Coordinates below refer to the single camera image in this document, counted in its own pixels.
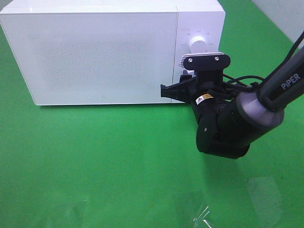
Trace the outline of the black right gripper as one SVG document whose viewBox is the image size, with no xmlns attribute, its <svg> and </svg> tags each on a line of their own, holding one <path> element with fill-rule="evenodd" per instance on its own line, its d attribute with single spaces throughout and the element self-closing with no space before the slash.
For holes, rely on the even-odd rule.
<svg viewBox="0 0 304 228">
<path fill-rule="evenodd" d="M 198 71 L 196 76 L 179 83 L 160 85 L 161 97 L 191 104 L 195 118 L 217 116 L 238 90 L 223 81 L 222 70 Z"/>
</svg>

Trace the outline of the right robot arm black grey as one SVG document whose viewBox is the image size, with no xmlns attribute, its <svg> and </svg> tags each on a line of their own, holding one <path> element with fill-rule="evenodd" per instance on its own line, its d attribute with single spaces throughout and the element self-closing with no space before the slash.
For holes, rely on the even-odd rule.
<svg viewBox="0 0 304 228">
<path fill-rule="evenodd" d="M 304 93 L 304 49 L 300 36 L 283 62 L 266 78 L 249 85 L 227 77 L 230 57 L 224 53 L 186 54 L 178 83 L 161 85 L 161 97 L 192 106 L 200 152 L 237 159 L 252 142 L 279 126 L 285 107 Z"/>
</svg>

